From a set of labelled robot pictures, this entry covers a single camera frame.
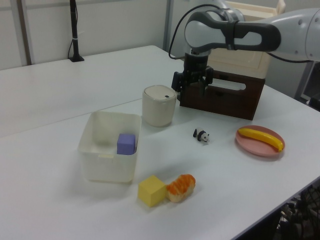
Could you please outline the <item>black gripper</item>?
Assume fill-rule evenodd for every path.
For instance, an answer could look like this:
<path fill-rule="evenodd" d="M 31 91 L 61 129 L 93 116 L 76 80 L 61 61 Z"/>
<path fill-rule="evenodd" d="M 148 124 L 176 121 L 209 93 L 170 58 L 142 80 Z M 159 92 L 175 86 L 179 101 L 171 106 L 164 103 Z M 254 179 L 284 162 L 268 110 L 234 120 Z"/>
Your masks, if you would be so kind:
<path fill-rule="evenodd" d="M 171 88 L 176 91 L 177 100 L 181 100 L 182 92 L 191 84 L 198 83 L 199 95 L 205 96 L 206 89 L 213 82 L 214 69 L 207 65 L 208 55 L 184 55 L 183 72 L 175 72 Z"/>

